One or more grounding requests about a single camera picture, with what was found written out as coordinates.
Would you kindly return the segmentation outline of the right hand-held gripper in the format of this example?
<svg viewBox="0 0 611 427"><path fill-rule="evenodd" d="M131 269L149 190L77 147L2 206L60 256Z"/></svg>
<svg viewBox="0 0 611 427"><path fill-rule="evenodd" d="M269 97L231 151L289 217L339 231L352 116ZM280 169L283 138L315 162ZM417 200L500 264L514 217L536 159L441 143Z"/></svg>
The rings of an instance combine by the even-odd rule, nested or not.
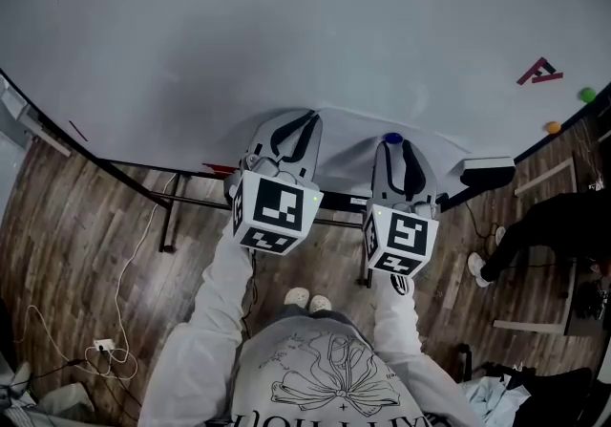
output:
<svg viewBox="0 0 611 427"><path fill-rule="evenodd" d="M431 260L439 227L436 195L436 177L417 147L404 140L402 155L401 144L378 144L363 225L368 269L414 277ZM411 204L375 202L404 200Z"/></svg>

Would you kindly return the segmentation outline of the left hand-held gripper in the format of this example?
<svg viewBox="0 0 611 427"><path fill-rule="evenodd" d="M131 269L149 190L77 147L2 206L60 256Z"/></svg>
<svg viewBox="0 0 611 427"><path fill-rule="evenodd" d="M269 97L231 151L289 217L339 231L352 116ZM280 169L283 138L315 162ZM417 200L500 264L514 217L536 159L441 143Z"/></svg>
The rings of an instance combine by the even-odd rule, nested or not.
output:
<svg viewBox="0 0 611 427"><path fill-rule="evenodd" d="M324 194L313 181L323 122L292 110L263 122L231 184L224 235L249 250L286 255L308 235Z"/></svg>

